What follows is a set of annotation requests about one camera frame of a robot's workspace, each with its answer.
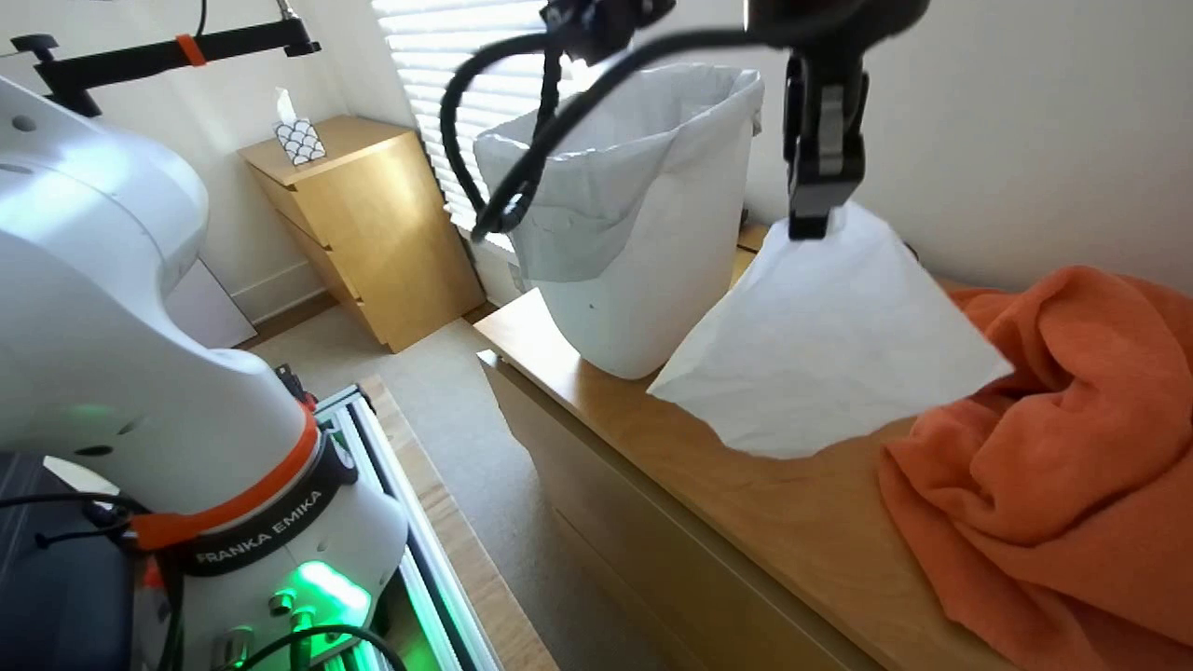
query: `orange ring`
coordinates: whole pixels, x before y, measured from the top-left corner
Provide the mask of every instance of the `orange ring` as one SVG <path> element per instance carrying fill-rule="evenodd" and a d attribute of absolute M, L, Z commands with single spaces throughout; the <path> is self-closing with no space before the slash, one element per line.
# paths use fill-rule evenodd
<path fill-rule="evenodd" d="M 175 45 L 178 45 L 178 53 L 185 53 L 185 61 L 191 68 L 207 68 L 211 62 L 211 56 L 202 53 L 202 45 L 191 33 L 178 33 Z"/>
<path fill-rule="evenodd" d="M 142 552 L 162 552 L 185 542 L 196 542 L 211 528 L 221 528 L 259 506 L 264 506 L 273 496 L 280 496 L 315 460 L 315 448 L 320 440 L 315 406 L 301 403 L 305 426 L 283 461 L 275 461 L 260 481 L 255 481 L 245 493 L 237 498 L 226 498 L 221 506 L 199 512 L 199 516 L 136 516 L 132 527 L 140 533 Z"/>

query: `wooden dresser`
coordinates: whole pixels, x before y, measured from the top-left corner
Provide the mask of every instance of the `wooden dresser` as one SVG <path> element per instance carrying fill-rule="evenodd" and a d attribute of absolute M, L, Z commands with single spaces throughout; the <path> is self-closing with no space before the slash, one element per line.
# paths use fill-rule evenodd
<path fill-rule="evenodd" d="M 585 364 L 540 296 L 479 332 L 562 538 L 675 667 L 1008 667 L 945 619 L 879 506 L 905 422 L 769 461 Z"/>
<path fill-rule="evenodd" d="M 280 140 L 252 147 L 242 160 L 378 342 L 404 349 L 483 307 L 417 134 L 373 119 L 324 119 L 317 134 L 330 149 L 317 163 L 294 166 Z"/>

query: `orange towel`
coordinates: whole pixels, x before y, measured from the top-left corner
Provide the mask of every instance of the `orange towel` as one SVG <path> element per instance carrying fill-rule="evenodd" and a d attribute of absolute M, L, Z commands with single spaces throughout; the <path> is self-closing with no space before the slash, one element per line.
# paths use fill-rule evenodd
<path fill-rule="evenodd" d="M 1193 667 L 1193 297 L 1094 270 L 956 297 L 1016 374 L 879 466 L 945 611 L 1017 667 Z"/>

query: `window blinds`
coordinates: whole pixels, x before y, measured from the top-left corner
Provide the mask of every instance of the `window blinds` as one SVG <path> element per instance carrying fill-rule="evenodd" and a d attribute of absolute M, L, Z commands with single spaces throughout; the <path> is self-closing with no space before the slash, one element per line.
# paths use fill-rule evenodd
<path fill-rule="evenodd" d="M 453 163 L 445 155 L 441 98 L 454 68 L 472 61 L 483 45 L 518 37 L 518 33 L 540 33 L 545 31 L 537 14 L 540 6 L 545 0 L 373 0 L 382 33 L 387 40 L 404 91 L 417 117 L 424 151 L 433 160 L 433 171 L 441 176 L 448 212 L 463 229 L 472 229 L 479 212 L 459 191 Z M 459 149 L 479 186 L 485 186 L 475 160 L 479 134 L 532 112 L 537 92 L 540 92 L 540 56 L 516 56 L 485 69 L 483 78 L 475 78 L 459 107 Z"/>

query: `floor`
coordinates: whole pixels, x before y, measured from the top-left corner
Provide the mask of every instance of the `floor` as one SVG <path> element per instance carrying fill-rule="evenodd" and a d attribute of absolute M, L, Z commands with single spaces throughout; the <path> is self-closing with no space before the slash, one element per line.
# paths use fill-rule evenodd
<path fill-rule="evenodd" d="M 499 419 L 479 364 L 485 339 L 467 322 L 404 354 L 383 354 L 346 311 L 324 311 L 255 349 L 273 364 L 291 364 L 315 394 L 378 374 L 387 380 L 448 493 L 562 671 L 665 667 L 556 538 L 532 461 Z"/>

